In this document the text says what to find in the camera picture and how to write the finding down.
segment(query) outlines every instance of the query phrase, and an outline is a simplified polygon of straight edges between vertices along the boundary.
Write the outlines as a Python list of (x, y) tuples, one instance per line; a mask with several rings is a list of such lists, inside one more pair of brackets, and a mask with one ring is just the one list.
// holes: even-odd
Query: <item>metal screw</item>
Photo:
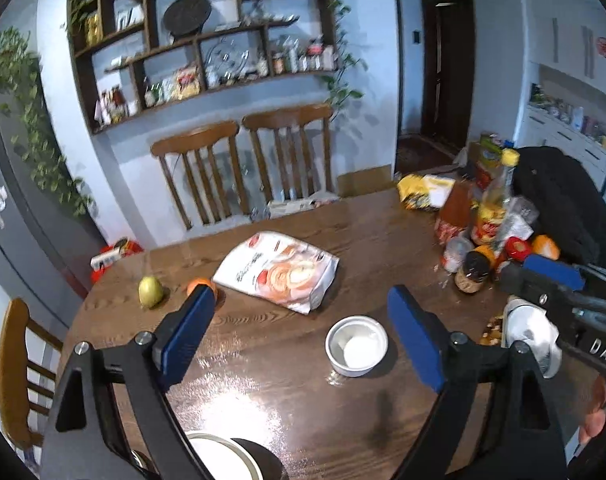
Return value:
[(526, 354), (530, 351), (530, 347), (528, 346), (528, 344), (524, 343), (523, 341), (515, 341), (513, 345), (514, 348), (516, 348), (516, 351), (519, 352), (519, 354)]
[(466, 336), (462, 332), (452, 332), (449, 335), (449, 340), (452, 341), (455, 345), (465, 345), (468, 342), (468, 336)]
[(136, 337), (134, 338), (134, 341), (136, 341), (137, 345), (146, 345), (151, 340), (152, 340), (152, 333), (147, 332), (147, 331), (139, 332), (138, 334), (136, 334)]
[(76, 353), (77, 355), (83, 355), (89, 349), (90, 344), (87, 341), (81, 341), (80, 343), (77, 343), (74, 347), (74, 353)]

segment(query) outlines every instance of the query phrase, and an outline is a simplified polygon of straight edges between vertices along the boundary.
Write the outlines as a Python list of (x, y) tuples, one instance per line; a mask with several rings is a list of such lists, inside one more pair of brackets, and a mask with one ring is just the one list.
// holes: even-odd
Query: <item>refrigerator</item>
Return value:
[[(4, 104), (17, 108), (10, 94), (0, 93)], [(46, 135), (58, 148), (51, 124)], [(68, 205), (32, 181), (33, 168), (20, 156), (26, 136), (16, 113), (0, 111), (0, 285), (11, 298), (23, 298), (32, 318), (62, 339), (92, 287), (90, 260), (106, 243), (88, 214), (75, 218)]]

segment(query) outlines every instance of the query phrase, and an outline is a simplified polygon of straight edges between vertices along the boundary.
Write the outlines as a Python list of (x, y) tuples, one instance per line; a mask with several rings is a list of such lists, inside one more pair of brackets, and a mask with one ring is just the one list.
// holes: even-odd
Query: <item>pear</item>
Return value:
[(163, 300), (163, 285), (155, 276), (146, 276), (138, 284), (138, 299), (143, 308), (157, 306)]

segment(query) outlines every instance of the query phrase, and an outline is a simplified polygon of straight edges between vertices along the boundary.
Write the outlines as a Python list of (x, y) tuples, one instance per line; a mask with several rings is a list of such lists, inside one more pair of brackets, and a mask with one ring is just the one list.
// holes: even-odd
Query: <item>white cabinet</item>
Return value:
[(585, 27), (576, 23), (558, 22), (557, 70), (581, 80), (586, 79), (588, 70), (586, 32)]
[(550, 16), (535, 16), (531, 59), (564, 72), (606, 94), (606, 23), (581, 23)]
[(605, 180), (606, 151), (545, 112), (526, 108), (516, 143), (517, 148), (525, 146), (552, 146), (576, 158), (586, 169), (597, 189), (601, 189)]
[(606, 94), (606, 30), (586, 27), (588, 70), (586, 82)]
[(561, 70), (558, 65), (557, 19), (548, 16), (535, 16), (534, 32), (532, 60)]

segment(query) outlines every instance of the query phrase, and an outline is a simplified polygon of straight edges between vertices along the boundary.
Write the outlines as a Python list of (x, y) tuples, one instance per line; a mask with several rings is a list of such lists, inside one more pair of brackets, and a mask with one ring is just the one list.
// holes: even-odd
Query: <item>black jacket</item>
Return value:
[(542, 232), (571, 262), (606, 268), (606, 205), (586, 170), (557, 148), (518, 151), (514, 192), (537, 207)]

